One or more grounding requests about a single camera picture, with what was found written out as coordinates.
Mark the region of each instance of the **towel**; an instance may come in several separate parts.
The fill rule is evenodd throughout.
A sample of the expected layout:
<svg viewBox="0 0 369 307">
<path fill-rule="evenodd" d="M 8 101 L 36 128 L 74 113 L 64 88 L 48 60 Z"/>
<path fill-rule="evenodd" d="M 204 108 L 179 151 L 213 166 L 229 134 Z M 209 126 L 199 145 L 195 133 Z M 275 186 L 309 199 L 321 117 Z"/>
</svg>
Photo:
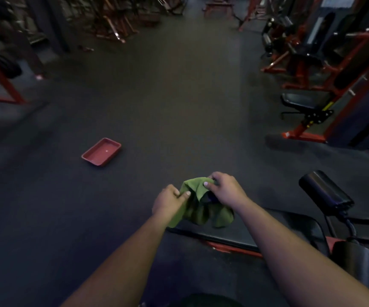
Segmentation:
<svg viewBox="0 0 369 307">
<path fill-rule="evenodd" d="M 203 185 L 206 181 L 214 183 L 214 180 L 209 178 L 195 178 L 183 182 L 180 194 L 190 191 L 191 195 L 180 207 L 168 227 L 176 227 L 182 219 L 197 225 L 204 225 L 208 219 L 211 219 L 213 227 L 225 227 L 234 220 L 233 210 L 221 204 L 217 197 Z"/>
</svg>

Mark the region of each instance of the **floor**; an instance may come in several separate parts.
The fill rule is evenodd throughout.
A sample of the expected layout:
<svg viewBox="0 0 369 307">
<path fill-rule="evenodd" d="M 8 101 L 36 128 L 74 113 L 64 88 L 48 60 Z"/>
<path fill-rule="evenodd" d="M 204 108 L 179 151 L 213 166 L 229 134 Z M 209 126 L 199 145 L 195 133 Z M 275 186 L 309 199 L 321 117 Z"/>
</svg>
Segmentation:
<svg viewBox="0 0 369 307">
<path fill-rule="evenodd" d="M 49 103 L 0 140 L 0 306 L 58 306 L 150 216 L 164 186 L 215 170 L 260 205 L 325 227 L 298 186 L 321 169 L 356 201 L 353 215 L 369 217 L 369 152 L 281 139 L 299 120 L 279 119 L 278 85 L 259 72 L 260 23 L 239 33 L 224 15 L 204 19 L 203 2 L 125 45 L 86 37 L 94 53 L 45 52 L 42 83 L 15 79 L 28 100 Z M 103 137 L 123 151 L 104 168 L 81 160 Z M 195 292 L 287 305 L 263 261 L 167 233 L 143 300 Z"/>
</svg>

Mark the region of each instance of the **plastic tray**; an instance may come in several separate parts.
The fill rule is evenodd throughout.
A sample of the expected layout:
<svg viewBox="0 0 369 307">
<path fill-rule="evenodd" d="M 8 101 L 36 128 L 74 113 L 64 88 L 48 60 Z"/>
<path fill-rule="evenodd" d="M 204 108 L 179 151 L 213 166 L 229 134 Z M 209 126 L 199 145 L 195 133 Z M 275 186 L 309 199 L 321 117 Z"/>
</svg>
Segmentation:
<svg viewBox="0 0 369 307">
<path fill-rule="evenodd" d="M 95 166 L 105 166 L 120 151 L 122 145 L 108 138 L 103 138 L 83 155 L 82 159 Z"/>
</svg>

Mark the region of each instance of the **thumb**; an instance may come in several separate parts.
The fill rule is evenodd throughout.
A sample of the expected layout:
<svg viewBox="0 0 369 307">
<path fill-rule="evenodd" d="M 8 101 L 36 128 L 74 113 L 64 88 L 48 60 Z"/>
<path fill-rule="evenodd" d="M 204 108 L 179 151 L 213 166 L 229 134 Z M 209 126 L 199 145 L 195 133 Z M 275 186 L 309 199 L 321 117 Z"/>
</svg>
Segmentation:
<svg viewBox="0 0 369 307">
<path fill-rule="evenodd" d="M 180 203 L 184 203 L 191 195 L 190 191 L 186 191 L 184 192 L 179 198 L 178 200 L 180 201 Z"/>
<path fill-rule="evenodd" d="M 212 191 L 213 193 L 218 191 L 218 186 L 214 185 L 213 183 L 210 182 L 204 182 L 203 185 L 209 190 Z"/>
</svg>

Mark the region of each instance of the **forearm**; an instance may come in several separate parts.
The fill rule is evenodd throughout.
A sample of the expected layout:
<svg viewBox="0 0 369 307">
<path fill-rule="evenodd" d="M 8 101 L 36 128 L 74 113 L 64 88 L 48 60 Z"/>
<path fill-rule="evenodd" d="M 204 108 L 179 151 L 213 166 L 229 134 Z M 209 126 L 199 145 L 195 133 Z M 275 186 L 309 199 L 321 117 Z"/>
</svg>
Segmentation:
<svg viewBox="0 0 369 307">
<path fill-rule="evenodd" d="M 264 209 L 246 200 L 237 212 L 292 306 L 369 307 L 369 289 Z"/>
<path fill-rule="evenodd" d="M 168 220 L 153 216 L 62 305 L 137 307 Z"/>
</svg>

